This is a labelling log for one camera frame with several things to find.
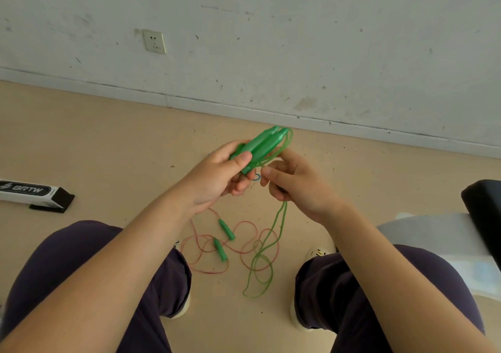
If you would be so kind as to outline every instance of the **jump rope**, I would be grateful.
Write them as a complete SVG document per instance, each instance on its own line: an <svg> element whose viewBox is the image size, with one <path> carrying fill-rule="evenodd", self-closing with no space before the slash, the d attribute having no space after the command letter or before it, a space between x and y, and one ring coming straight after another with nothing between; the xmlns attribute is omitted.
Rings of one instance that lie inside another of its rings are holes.
<svg viewBox="0 0 501 353"><path fill-rule="evenodd" d="M292 141L292 129L288 127L280 127L280 126L274 126L272 128L269 128L265 131L263 131L261 134L259 134L256 138L248 142L247 144L239 144L236 151L229 157L229 159L233 159L237 155L241 154L244 151L250 151L253 155L252 160L250 163L241 171L243 174L249 173L252 169L256 167L262 167L267 165L270 161L275 159L278 154L280 154ZM188 241L191 239L195 238L196 245L198 249L200 250L200 253L198 254L198 257L193 261L193 262L188 262L188 265L193 271L201 272L204 274L222 274L226 272L229 268L229 259L228 256L226 255L224 248L228 248L235 253L238 253L240 255L240 261L242 264L249 269L249 274L247 278L247 286L243 290L243 295L246 297L251 297L251 298L256 298L260 297L263 295L266 290L268 290L268 287L272 284L273 280L273 262L276 260L276 258L279 255L279 240L282 237L282 232L284 230L284 223L285 223L285 215L287 213L287 202L284 201L282 202L282 206L280 207L279 211L277 212L277 215L275 216L275 219L273 221L273 225L271 228L264 229L259 233L258 227L251 221L240 221L235 225L233 230L231 230L228 225L221 219L219 214L212 208L208 209L211 211L217 218L219 225L222 227L226 235L228 236L228 239L225 242L220 242L216 237L210 235L210 234L198 234L196 231L195 224L193 223L193 220L190 220L191 227L193 229L193 235L185 238L180 246L180 252L181 254L183 253L183 250L185 248L185 245ZM277 222L279 218L281 217L281 221L279 223L279 232L275 231L275 227L277 226ZM232 248L228 243L230 241L233 241L235 237L235 232L238 229L240 225L243 223L249 223L254 227L255 234L254 236L249 239L243 246L241 250L234 249ZM200 245L199 238L204 238L205 242ZM272 246L277 245L277 251L275 253L275 256L270 259L268 256L263 254L266 250L271 248ZM194 267L198 263L198 261L201 259L202 255L204 253L212 253L217 251L219 254L221 260L223 262L226 262L226 267L221 270L221 271L205 271L205 270L200 270ZM250 265L247 265L247 263L243 260L243 256L246 254L250 254L254 252L254 257L252 258L252 261L250 262ZM266 264L264 267L258 268L258 262L262 260ZM270 268L269 270L269 275L267 279L260 279L258 277L258 272L264 271L267 268ZM256 280L263 285L262 291L258 295L248 295L247 291L249 289L249 286L251 284L251 278L254 275Z"/></svg>

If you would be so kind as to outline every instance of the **electrical outlet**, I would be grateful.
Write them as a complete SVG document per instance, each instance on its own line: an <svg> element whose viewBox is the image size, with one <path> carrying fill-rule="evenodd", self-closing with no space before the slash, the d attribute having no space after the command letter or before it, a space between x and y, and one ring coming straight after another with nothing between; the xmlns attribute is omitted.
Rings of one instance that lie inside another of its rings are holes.
<svg viewBox="0 0 501 353"><path fill-rule="evenodd" d="M150 30L142 30L142 31L143 31L144 45L146 46L147 51L165 55L165 43L163 41L163 33Z"/></svg>

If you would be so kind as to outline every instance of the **black logo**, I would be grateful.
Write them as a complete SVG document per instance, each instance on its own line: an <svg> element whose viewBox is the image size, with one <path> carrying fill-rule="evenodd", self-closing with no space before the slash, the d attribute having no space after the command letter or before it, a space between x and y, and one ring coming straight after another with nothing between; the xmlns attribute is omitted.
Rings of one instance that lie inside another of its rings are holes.
<svg viewBox="0 0 501 353"><path fill-rule="evenodd" d="M0 180L1 192L25 193L27 195L45 196L50 193L51 187L47 185L36 185L28 183L18 183L17 181Z"/></svg>

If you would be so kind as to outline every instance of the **tiled floor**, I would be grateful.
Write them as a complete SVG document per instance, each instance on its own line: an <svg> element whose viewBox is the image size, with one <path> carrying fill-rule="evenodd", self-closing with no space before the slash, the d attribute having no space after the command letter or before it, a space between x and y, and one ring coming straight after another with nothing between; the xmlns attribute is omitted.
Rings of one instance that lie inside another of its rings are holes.
<svg viewBox="0 0 501 353"><path fill-rule="evenodd" d="M58 185L76 195L63 215L0 202L0 303L28 256L53 231L84 219L123 227L210 151L267 127L6 82L0 82L0 114L0 176ZM478 156L304 130L295 130L291 147L374 223L399 212L465 211L463 188L479 179L501 179L499 160ZM244 197L224 198L215 208L230 226L250 220L261 230L271 225L279 203L254 185ZM219 233L210 214L195 221L200 232ZM332 242L292 204L265 295L242 295L247 270L232 253L228 272L195 273L190 310L164 323L173 350L330 351L332 333L301 333L288 315L296 270L315 245L330 248ZM203 264L211 262L209 257ZM490 301L480 305L488 334L499 335L500 312L492 312Z"/></svg>

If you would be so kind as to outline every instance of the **red rope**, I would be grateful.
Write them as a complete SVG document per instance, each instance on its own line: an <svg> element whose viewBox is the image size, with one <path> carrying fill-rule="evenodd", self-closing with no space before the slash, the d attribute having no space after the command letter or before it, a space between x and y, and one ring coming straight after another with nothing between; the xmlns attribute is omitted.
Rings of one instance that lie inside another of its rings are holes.
<svg viewBox="0 0 501 353"><path fill-rule="evenodd" d="M217 217L217 219L220 219L219 217L219 214L212 208L209 208L208 210L212 211L215 216ZM186 237L182 242L181 242L181 246L180 246L180 249L179 251L181 252L181 254L183 254L183 250L185 248L185 245L186 243L195 238L195 241L196 241L196 245L200 251L200 254L198 254L198 257L197 259L195 259L193 262L188 262L188 265L189 267L193 270L193 271L197 271L197 272L201 272L201 273L204 273L204 274L222 274L224 272L226 272L229 268L229 258L228 260L226 261L227 264L226 264L226 267L224 268L224 270L222 271L205 271L205 270L200 270L200 269L197 269L196 267L194 267L194 265L196 265L198 263L198 261L200 261L202 255L204 253L212 253L214 251L216 251L216 248L214 247L214 245L212 244L212 241L214 240L214 236L210 235L210 234L198 234L197 231L196 231L196 227L195 227L195 224L193 223L192 220L190 220L190 223L191 223L191 227L193 228L193 235L189 236L189 237ZM254 230L255 230L255 233L254 233L254 236L252 236L251 239L249 239L243 246L242 246L242 249L241 250L237 250L237 249L234 249L232 248L231 246L228 245L228 243L230 242L229 239L227 239L225 242L222 242L222 246L225 246L227 247L228 249L234 251L235 253L239 254L240 255L240 261L242 262L242 264L247 267L248 269L250 270L253 270L253 271L262 271L262 270L265 270L267 269L270 265L267 264L265 267L261 267L259 269L252 269L250 266L247 265L247 263L244 262L243 260L243 256L245 254L248 254L248 253L252 253L252 252L256 252L259 247L259 243L263 243L262 240L261 240L261 237L263 236L263 233L270 230L269 228L268 229L263 229L261 231L261 233L259 233L259 230L258 230L258 227L251 221L240 221L239 223L237 223L233 229L233 234L236 235L236 230L238 229L238 227L243 224L243 223L249 223L251 224L252 226L254 226ZM273 235L275 236L275 239L278 238L277 236L277 233L275 233L274 231L272 232ZM205 242L202 246L200 246L200 243L198 241L198 238L205 238ZM250 244L250 243L253 243L253 246L250 250L245 250L245 247ZM209 244L210 246L210 249L206 249L205 248L205 245ZM275 256L273 257L273 259L271 260L271 263L273 263L276 258L278 257L279 255L279 250L280 250L280 247L279 247L279 243L277 243L277 252L275 253Z"/></svg>

